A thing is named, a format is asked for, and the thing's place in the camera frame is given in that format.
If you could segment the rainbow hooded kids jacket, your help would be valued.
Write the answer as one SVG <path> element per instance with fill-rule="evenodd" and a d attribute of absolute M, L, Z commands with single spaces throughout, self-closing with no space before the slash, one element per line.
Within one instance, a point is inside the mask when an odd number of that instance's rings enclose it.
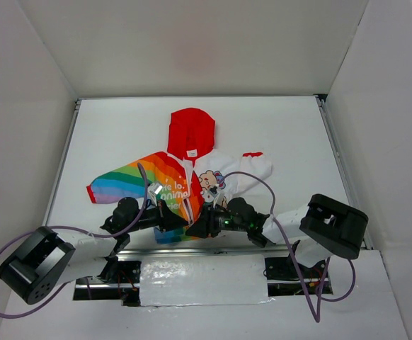
<path fill-rule="evenodd" d="M 228 206 L 272 174 L 272 164 L 262 152 L 247 152 L 240 159 L 219 152 L 214 133 L 214 119 L 199 108 L 172 113 L 166 151 L 101 174 L 86 188 L 90 201 L 110 204 L 126 197 L 142 198 L 145 186 L 158 181 L 164 185 L 158 198 L 193 223 L 201 209 L 211 205 L 211 187 L 223 190 Z"/>

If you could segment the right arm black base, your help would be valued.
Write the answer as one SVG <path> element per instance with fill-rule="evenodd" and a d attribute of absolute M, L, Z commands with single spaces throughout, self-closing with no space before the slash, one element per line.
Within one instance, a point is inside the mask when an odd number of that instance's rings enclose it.
<path fill-rule="evenodd" d="M 312 268 L 299 265 L 303 281 L 306 285 L 313 283 L 316 285 L 324 272 L 324 261 L 320 261 Z M 276 288 L 287 286 L 300 286 L 301 280 L 290 257 L 266 257 L 265 270 L 263 275 L 268 281 L 268 287 Z"/>

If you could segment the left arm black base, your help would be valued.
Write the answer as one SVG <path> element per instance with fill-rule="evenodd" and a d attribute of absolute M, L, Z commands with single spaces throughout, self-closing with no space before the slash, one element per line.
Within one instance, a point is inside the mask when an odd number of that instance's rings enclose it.
<path fill-rule="evenodd" d="M 119 300 L 123 306 L 139 307 L 141 261 L 112 261 L 98 279 L 105 284 L 101 296 L 106 300 Z"/>

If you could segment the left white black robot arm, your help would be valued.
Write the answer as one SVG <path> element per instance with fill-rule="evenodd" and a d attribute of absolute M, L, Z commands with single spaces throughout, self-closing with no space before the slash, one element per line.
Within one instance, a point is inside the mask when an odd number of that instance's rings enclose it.
<path fill-rule="evenodd" d="M 165 201 L 143 207 L 128 197 L 105 219 L 104 237 L 70 229 L 39 227 L 0 265 L 0 279 L 27 304 L 46 299 L 59 284 L 85 276 L 108 283 L 118 275 L 118 252 L 132 232 L 155 227 L 162 232 L 185 227 L 188 221 L 172 212 Z"/>

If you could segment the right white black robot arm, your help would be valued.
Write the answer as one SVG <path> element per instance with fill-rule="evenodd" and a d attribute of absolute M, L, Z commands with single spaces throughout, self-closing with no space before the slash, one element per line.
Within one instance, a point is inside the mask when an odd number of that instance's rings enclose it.
<path fill-rule="evenodd" d="M 292 247 L 294 256 L 287 260 L 287 268 L 293 276 L 303 277 L 330 256 L 357 259 L 368 221 L 363 211 L 322 194 L 315 194 L 308 204 L 278 216 L 256 212 L 243 198 L 234 198 L 225 208 L 206 205 L 185 233 L 204 239 L 224 230 L 245 232 L 258 247 L 300 237 L 300 242 Z"/>

